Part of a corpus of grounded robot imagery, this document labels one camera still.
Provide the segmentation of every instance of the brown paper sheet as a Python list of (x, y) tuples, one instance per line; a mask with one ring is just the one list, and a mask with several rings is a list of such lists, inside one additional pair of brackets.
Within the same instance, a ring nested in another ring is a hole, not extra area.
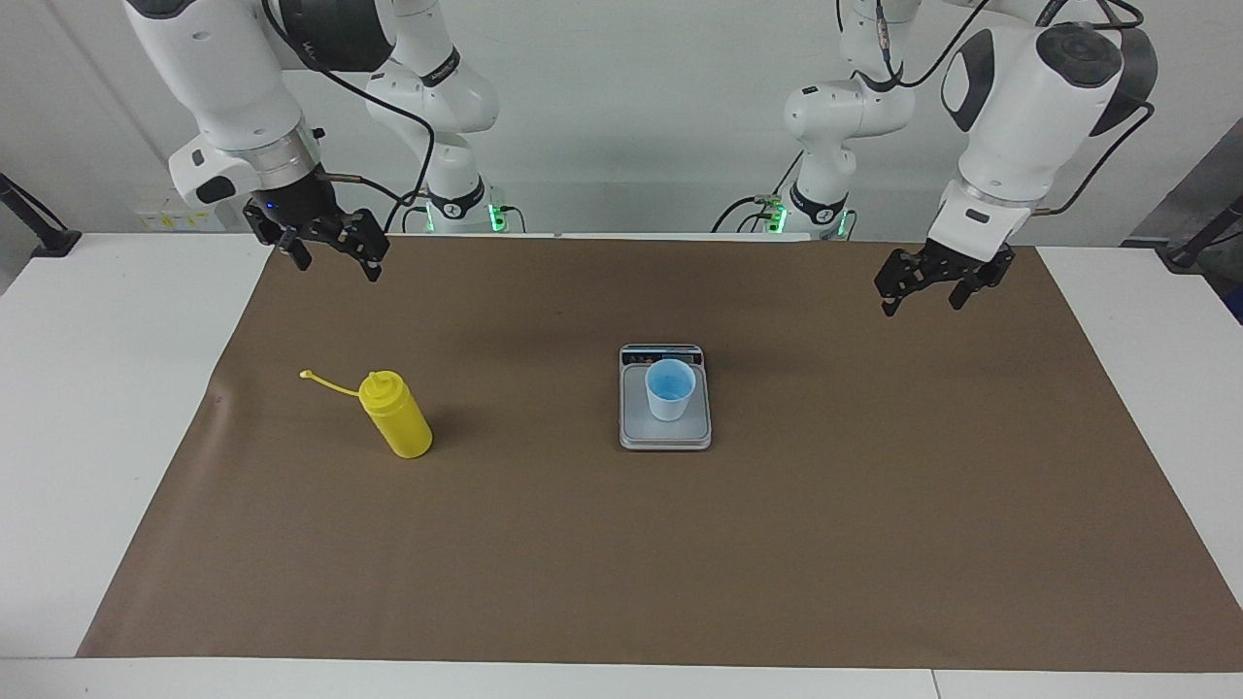
[[(1243, 670), (1037, 254), (889, 320), (889, 249), (403, 239), (374, 286), (273, 257), (80, 654)], [(651, 341), (704, 346), (709, 451), (619, 447), (617, 351)], [(307, 367), (400, 372), (433, 450)]]

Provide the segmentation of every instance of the yellow bottle nozzle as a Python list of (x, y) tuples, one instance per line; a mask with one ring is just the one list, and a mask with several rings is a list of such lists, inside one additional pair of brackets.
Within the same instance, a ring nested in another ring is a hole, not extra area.
[(358, 387), (358, 399), (372, 415), (387, 415), (401, 408), (408, 389), (393, 372), (372, 372)]
[(342, 387), (337, 386), (336, 383), (332, 383), (331, 381), (319, 378), (311, 369), (303, 369), (302, 373), (300, 373), (298, 376), (301, 378), (308, 378), (308, 379), (318, 383), (319, 386), (322, 386), (324, 388), (331, 388), (331, 389), (336, 391), (337, 393), (344, 393), (346, 396), (352, 396), (354, 398), (358, 398), (358, 392), (357, 391), (351, 391), (348, 388), (342, 388)]

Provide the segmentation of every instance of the black stand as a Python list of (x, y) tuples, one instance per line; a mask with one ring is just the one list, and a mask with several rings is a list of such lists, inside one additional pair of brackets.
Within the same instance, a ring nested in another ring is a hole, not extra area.
[(1236, 199), (1233, 204), (1204, 226), (1204, 230), (1197, 233), (1183, 246), (1167, 251), (1165, 257), (1176, 267), (1187, 269), (1195, 265), (1196, 260), (1199, 259), (1199, 254), (1204, 251), (1204, 248), (1216, 243), (1241, 218), (1243, 218), (1243, 197)]
[(81, 231), (52, 228), (4, 174), (0, 174), (0, 201), (39, 236), (39, 248), (30, 254), (31, 257), (63, 257), (82, 239)]

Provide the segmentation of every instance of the yellow squeeze bottle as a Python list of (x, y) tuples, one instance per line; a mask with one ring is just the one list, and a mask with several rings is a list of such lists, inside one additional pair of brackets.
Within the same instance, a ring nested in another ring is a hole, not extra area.
[(358, 391), (329, 383), (306, 369), (302, 378), (311, 379), (338, 393), (353, 396), (375, 423), (393, 453), (403, 459), (415, 459), (431, 449), (431, 428), (414, 402), (410, 388), (395, 372), (372, 372)]

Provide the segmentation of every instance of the blue liquid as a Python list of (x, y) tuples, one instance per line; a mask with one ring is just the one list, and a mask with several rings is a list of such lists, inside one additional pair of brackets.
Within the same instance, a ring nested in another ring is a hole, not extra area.
[[(664, 362), (674, 364), (661, 366)], [(677, 359), (656, 362), (648, 369), (648, 388), (665, 400), (681, 400), (689, 397), (695, 391), (695, 378), (692, 373), (685, 371), (686, 368), (686, 364)]]

